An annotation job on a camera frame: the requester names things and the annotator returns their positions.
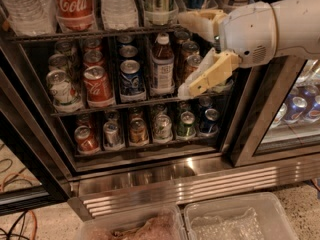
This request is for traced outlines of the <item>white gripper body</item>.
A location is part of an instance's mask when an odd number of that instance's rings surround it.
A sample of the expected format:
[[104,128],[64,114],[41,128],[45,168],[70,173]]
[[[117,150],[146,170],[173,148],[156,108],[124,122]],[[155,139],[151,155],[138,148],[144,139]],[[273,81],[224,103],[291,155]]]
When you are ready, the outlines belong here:
[[267,64],[275,54],[276,36],[274,11],[264,2],[239,7],[219,24],[221,49],[236,53],[242,68]]

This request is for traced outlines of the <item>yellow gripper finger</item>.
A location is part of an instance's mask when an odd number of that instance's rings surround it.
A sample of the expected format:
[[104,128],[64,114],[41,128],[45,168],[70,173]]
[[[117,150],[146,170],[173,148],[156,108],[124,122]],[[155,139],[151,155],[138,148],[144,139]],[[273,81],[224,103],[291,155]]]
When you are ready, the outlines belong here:
[[189,32],[199,35],[208,42],[214,42],[219,35],[219,24],[227,17],[220,9],[201,9],[178,14],[178,22]]
[[241,58],[230,50],[217,53],[212,48],[201,61],[197,70],[192,72],[178,88],[178,98],[187,100],[198,97],[210,88],[221,84],[240,65]]

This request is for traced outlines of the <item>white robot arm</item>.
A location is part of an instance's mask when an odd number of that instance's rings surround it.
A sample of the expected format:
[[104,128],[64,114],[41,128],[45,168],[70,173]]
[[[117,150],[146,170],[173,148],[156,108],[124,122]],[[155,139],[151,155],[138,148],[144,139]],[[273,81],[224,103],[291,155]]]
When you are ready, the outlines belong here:
[[320,58],[320,0],[259,1],[230,13],[201,9],[179,14],[178,21],[204,40],[218,42],[221,49],[210,49],[179,86],[181,100],[221,84],[237,68],[265,65],[283,56]]

